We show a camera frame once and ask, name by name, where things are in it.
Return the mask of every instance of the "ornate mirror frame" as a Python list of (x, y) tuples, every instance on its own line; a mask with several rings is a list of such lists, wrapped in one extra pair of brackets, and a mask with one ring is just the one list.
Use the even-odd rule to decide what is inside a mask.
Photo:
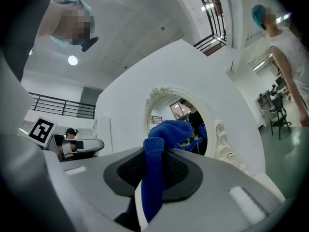
[(143, 121), (144, 137), (147, 138), (149, 132), (149, 117), (156, 101), (162, 97), (171, 95), (178, 96), (190, 101), (191, 104), (201, 114), (207, 129), (208, 138), (208, 145), (205, 156), (229, 162), (246, 172), (244, 165), (239, 164), (236, 155), (227, 142), (226, 131), (224, 129), (223, 122), (213, 120), (207, 106), (203, 102), (199, 101), (194, 96), (181, 89), (172, 87), (153, 88), (152, 92), (149, 94), (149, 98), (147, 99), (145, 106), (145, 115)]

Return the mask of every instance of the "railing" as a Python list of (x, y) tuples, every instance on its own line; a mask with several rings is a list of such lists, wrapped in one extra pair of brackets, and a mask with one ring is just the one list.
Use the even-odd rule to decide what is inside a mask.
[(54, 98), (46, 95), (40, 95), (29, 92), (34, 98), (31, 110), (58, 114), (62, 116), (72, 116), (79, 118), (95, 118), (95, 105), (73, 102), (64, 99)]
[(149, 123), (150, 124), (160, 124), (161, 122), (163, 122), (162, 117), (158, 117), (158, 116), (150, 116), (149, 118)]
[(211, 35), (194, 45), (201, 52), (213, 53), (226, 45), (226, 31), (223, 19), (223, 10), (220, 0), (201, 0), (211, 27)]

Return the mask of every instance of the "green floor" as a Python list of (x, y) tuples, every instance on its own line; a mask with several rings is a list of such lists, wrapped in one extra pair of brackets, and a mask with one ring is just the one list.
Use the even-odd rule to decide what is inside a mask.
[(261, 131), (264, 146), (266, 174), (277, 185), (286, 199), (297, 195), (309, 166), (309, 127), (278, 127), (271, 136), (270, 127)]

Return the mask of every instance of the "mirror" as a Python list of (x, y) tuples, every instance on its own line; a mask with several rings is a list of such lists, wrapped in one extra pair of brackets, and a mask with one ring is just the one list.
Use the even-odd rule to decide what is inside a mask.
[(200, 140), (201, 142), (197, 143), (190, 152), (205, 155), (208, 144), (207, 130), (202, 116), (190, 101), (175, 95), (164, 96), (154, 102), (148, 120), (149, 130), (165, 120), (189, 123), (193, 134), (185, 141), (179, 142), (179, 145), (185, 150), (194, 141)]

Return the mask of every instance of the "face mask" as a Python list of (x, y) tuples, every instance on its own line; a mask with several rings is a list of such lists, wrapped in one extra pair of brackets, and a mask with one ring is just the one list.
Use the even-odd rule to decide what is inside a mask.
[(56, 39), (56, 38), (54, 38), (54, 37), (50, 37), (50, 39), (53, 41), (53, 42), (55, 42), (55, 43), (57, 43), (58, 45), (60, 45), (61, 47), (66, 47), (69, 43), (67, 43), (67, 42), (65, 42), (65, 41), (61, 41), (61, 40), (58, 40), (58, 39)]

